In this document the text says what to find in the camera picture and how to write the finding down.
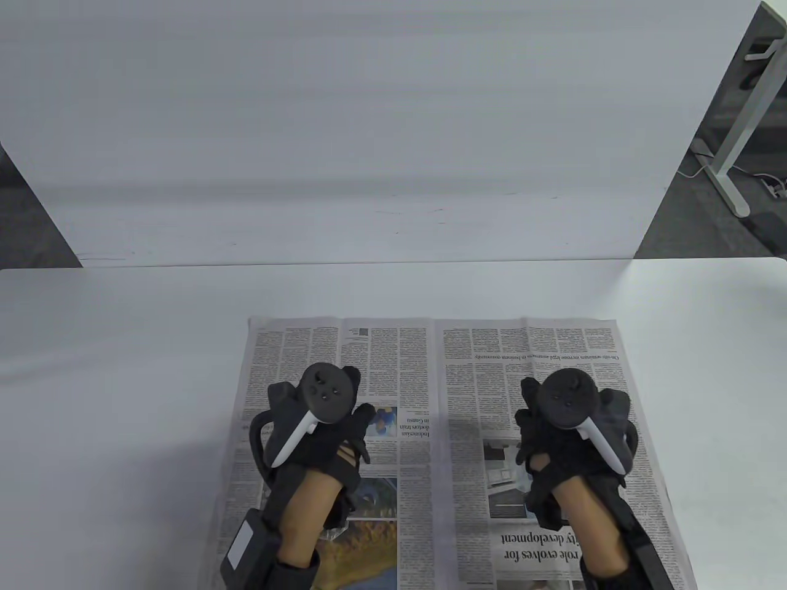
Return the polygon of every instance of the cable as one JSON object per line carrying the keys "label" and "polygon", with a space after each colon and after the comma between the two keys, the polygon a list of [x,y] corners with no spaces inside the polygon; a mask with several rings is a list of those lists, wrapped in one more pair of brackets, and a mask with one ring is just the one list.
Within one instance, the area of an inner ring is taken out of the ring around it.
{"label": "cable", "polygon": [[700,168],[699,170],[697,170],[697,171],[696,171],[696,173],[695,173],[695,174],[692,174],[691,176],[689,176],[688,174],[683,174],[683,172],[681,172],[680,170],[678,170],[678,174],[679,174],[680,176],[682,176],[683,178],[685,178],[685,179],[695,179],[697,176],[699,176],[699,175],[700,175],[700,172],[702,172],[702,171],[703,171],[705,168],[707,168],[709,165],[710,165],[710,164],[705,164],[705,165],[704,165],[702,168]]}
{"label": "cable", "polygon": [[[697,155],[697,156],[704,156],[706,158],[711,158],[712,160],[714,160],[716,158],[716,156],[712,156],[709,153],[697,153],[695,155]],[[702,172],[709,165],[710,164],[705,164],[702,168],[700,168],[699,170],[696,171],[696,174],[692,174],[691,176],[689,176],[687,174],[684,174],[680,170],[678,170],[677,172],[678,172],[678,174],[680,176],[682,176],[685,179],[695,179],[697,176],[700,175],[700,172]],[[778,185],[781,187],[781,189],[783,191],[787,192],[787,179],[782,180],[778,176],[774,176],[772,174],[767,174],[766,172],[750,172],[748,170],[745,170],[745,169],[741,168],[740,166],[733,165],[732,168],[734,168],[735,170],[738,170],[739,172],[743,172],[747,176],[751,176],[754,179],[765,177],[765,178],[768,178],[768,179],[771,179],[771,180],[775,180],[778,183]]]}

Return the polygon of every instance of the forearm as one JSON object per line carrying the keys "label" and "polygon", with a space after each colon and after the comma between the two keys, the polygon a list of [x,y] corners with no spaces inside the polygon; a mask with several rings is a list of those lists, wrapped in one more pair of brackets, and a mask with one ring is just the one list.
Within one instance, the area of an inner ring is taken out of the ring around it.
{"label": "forearm", "polygon": [[564,481],[552,494],[577,536],[588,571],[599,578],[626,571],[629,555],[615,519],[585,480],[576,477]]}
{"label": "forearm", "polygon": [[323,523],[342,484],[320,471],[310,470],[284,509],[279,523],[282,545],[277,557],[289,566],[309,567]]}

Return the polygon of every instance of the white table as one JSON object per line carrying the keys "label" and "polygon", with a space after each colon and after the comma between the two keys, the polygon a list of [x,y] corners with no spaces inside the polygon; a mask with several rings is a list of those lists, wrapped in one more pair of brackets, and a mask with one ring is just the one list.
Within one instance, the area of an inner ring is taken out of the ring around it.
{"label": "white table", "polygon": [[752,210],[727,173],[735,165],[752,133],[787,80],[787,0],[768,0],[762,4],[765,10],[785,27],[785,37],[774,41],[763,55],[770,58],[768,66],[738,113],[719,151],[714,155],[708,144],[699,138],[694,138],[691,144],[697,160],[705,166],[705,173],[724,202],[741,218],[748,217]]}
{"label": "white table", "polygon": [[192,588],[246,318],[615,318],[700,588],[784,588],[787,264],[0,272],[0,586]]}

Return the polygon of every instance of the metal desk leg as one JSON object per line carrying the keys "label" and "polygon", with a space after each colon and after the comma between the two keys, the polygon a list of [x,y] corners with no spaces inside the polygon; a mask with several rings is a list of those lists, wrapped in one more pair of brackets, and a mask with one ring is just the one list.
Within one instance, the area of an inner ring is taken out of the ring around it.
{"label": "metal desk leg", "polygon": [[700,165],[707,166],[705,172],[708,174],[708,178],[711,179],[724,202],[737,217],[748,217],[752,210],[733,181],[730,180],[727,172],[741,155],[746,142],[752,137],[752,133],[785,81],[787,81],[787,37],[781,40],[768,67],[760,76],[759,82],[754,86],[752,94],[743,106],[741,114],[733,123],[730,133],[724,138],[715,158],[702,155],[712,153],[704,141],[698,138],[692,141],[691,150]]}

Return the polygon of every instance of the black glove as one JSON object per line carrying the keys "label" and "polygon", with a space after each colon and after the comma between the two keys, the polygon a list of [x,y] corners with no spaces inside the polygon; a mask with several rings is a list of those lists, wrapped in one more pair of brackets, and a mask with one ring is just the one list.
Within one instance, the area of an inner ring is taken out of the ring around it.
{"label": "black glove", "polygon": [[[592,442],[584,441],[576,430],[552,426],[539,415],[536,395],[541,384],[538,381],[528,377],[522,380],[521,386],[527,409],[514,414],[522,434],[516,462],[518,465],[525,463],[527,472],[533,476],[525,504],[536,514],[541,526],[557,530],[562,526],[560,507],[552,495],[557,485],[577,475],[613,478],[623,487],[626,482],[607,465]],[[541,471],[532,470],[530,460],[541,453],[549,455],[549,465]]]}
{"label": "black glove", "polygon": [[[343,367],[353,384],[353,406],[358,395],[360,384],[360,371],[355,367]],[[262,478],[271,490],[276,487],[279,478],[302,477],[303,469],[317,469],[335,478],[342,484],[342,491],[334,503],[334,508],[325,522],[325,528],[331,529],[340,526],[346,516],[354,507],[349,499],[349,494],[355,491],[360,483],[360,460],[369,463],[369,454],[364,443],[367,426],[375,416],[375,407],[371,404],[361,404],[355,411],[333,424],[320,423],[312,434],[307,434],[298,442],[295,449],[283,465],[273,468],[264,461],[264,449],[260,433],[263,426],[269,422],[276,423],[277,415],[281,416],[286,411],[287,404],[282,403],[286,398],[295,397],[296,388],[289,382],[274,383],[268,387],[268,400],[271,409],[261,412],[254,417],[249,425],[249,443]],[[355,456],[355,464],[351,465],[338,454],[339,448],[346,448]],[[291,493],[283,493],[282,497],[289,498]]]}
{"label": "black glove", "polygon": [[[353,383],[353,406],[358,397],[360,384],[360,371],[355,367],[342,367],[349,380]],[[273,422],[276,422],[277,411],[282,407],[279,401],[285,396],[294,396],[295,388],[289,382],[274,383],[268,387],[268,399],[271,403]],[[375,407],[371,404],[361,404],[355,411],[333,424],[320,423],[314,433],[307,434],[298,443],[287,459],[287,463],[296,463],[318,470],[324,470],[333,462],[339,447],[343,443],[355,454],[356,463],[363,458],[369,463],[369,454],[366,451],[364,435],[369,422],[375,416]]]}

